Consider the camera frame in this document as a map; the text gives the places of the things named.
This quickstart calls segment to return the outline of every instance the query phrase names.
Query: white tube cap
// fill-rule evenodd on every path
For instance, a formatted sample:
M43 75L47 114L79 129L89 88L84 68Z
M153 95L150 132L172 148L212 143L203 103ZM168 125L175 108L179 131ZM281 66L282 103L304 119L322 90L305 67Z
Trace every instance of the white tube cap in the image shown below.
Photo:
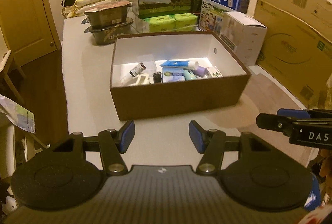
M198 62L197 61L189 61L188 62L188 68L191 70L197 70L199 67Z

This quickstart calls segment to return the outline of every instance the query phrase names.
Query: black plastic food container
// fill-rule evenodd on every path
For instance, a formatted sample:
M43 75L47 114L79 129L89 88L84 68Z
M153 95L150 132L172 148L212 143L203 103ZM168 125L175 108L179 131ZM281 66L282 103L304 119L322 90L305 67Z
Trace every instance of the black plastic food container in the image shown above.
M132 18L127 18L125 23L116 24L102 29L93 29L91 26L84 32L91 32L97 45L114 43L118 35L130 34Z
M84 12L93 29L105 28L114 24L124 23L127 18L129 1L117 1L96 6Z

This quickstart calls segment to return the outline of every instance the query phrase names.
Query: brown storage box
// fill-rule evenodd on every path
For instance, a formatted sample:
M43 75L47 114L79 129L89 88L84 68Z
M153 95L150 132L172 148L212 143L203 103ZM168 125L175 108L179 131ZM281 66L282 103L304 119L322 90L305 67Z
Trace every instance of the brown storage box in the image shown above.
M208 58L223 77L120 87L123 64L145 55L154 60ZM115 42L110 91L120 120L160 117L234 105L250 72L211 32L147 33Z
M332 7L326 0L258 0L268 27L257 64L306 107L325 101L332 73Z

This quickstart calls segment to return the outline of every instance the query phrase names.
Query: wooden chair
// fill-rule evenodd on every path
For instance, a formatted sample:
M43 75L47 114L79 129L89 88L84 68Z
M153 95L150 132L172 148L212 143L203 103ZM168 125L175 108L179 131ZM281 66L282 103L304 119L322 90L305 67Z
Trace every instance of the wooden chair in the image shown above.
M20 93L17 91L16 87L14 86L14 84L12 83L12 81L10 80L10 78L8 76L8 70L10 69L10 66L13 61L15 63L17 70L21 74L21 76L24 79L26 78L26 76L25 76L23 70L21 69L21 67L16 64L15 58L14 58L14 53L12 53L11 50L8 50L8 48L5 44L0 45L0 58L2 58L2 56L3 56L3 59L0 62L0 77L4 78L4 80L6 81L6 83L9 86L10 90L14 93L15 97L19 101L19 104L25 104L24 99L22 98ZM2 90L4 90L2 83L0 83L0 88Z

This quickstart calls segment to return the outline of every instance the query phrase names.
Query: small white box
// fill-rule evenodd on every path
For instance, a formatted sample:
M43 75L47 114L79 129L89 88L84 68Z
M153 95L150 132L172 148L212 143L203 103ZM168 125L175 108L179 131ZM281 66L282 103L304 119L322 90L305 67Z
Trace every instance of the small white box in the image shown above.
M220 38L233 50L246 66L256 63L268 28L238 12L226 12L221 25Z

